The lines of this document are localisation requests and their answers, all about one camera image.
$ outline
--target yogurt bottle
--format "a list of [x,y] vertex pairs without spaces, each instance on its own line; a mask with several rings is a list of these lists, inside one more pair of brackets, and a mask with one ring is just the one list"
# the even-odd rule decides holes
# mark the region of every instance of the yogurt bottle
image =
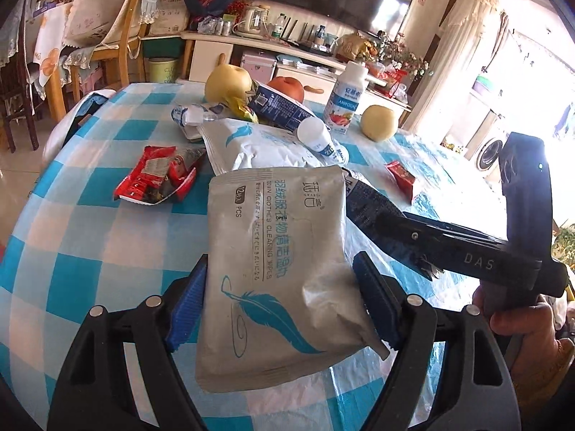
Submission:
[[359,99],[365,91],[366,76],[367,68],[349,61],[344,72],[337,78],[323,113],[324,123],[332,131],[346,133],[359,105]]
[[347,149],[332,139],[326,124],[317,116],[302,120],[296,135],[307,148],[328,157],[337,164],[346,165],[350,160]]

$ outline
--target red snack package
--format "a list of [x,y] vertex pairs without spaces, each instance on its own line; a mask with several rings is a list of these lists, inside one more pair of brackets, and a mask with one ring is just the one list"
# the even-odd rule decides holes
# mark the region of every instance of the red snack package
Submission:
[[206,149],[146,146],[136,167],[117,186],[115,199],[154,205],[176,194],[183,200],[196,180]]
[[386,164],[385,167],[395,177],[397,186],[402,193],[407,197],[409,203],[412,204],[413,200],[422,191],[420,182],[415,176],[409,173],[405,167],[398,160]]

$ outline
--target clothes cleaning wipes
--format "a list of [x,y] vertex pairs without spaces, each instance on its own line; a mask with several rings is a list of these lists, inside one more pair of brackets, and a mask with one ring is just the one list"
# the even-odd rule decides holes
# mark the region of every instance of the clothes cleaning wipes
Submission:
[[337,166],[212,179],[195,367],[202,389],[277,386],[366,346],[388,356],[344,256],[345,198]]

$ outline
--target wipes package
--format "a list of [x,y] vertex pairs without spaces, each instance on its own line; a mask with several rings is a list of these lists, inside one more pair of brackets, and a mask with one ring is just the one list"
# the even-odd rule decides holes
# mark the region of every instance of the wipes package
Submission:
[[198,126],[216,175],[240,168],[322,167],[289,131],[224,118]]
[[195,366],[202,389],[276,386],[366,346],[387,357],[344,256],[345,196],[337,166],[212,179]]

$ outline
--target blue checkered tablecloth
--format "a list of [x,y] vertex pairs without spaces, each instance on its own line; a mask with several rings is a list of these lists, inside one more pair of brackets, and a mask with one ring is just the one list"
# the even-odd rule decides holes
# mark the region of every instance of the blue checkered tablecloth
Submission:
[[[134,84],[106,103],[45,170],[10,237],[0,266],[0,373],[42,426],[68,348],[91,306],[137,306],[188,275],[208,251],[208,161],[182,203],[143,206],[113,201],[120,180],[145,145],[188,144],[171,120],[175,104],[201,102],[203,84]],[[322,106],[308,105],[315,112]],[[504,205],[469,162],[398,132],[375,144],[357,123],[336,136],[363,173],[403,210],[505,236]],[[383,166],[399,159],[423,181],[413,205]],[[445,273],[430,283],[382,254],[347,222],[346,255],[361,249],[407,293],[460,310],[477,281]],[[174,360],[211,431],[317,429],[356,431],[373,406],[393,361],[369,348],[327,371],[265,390],[206,394],[194,380],[197,330]],[[441,366],[437,345],[415,420],[425,418]],[[126,345],[140,416],[155,422],[133,345]]]

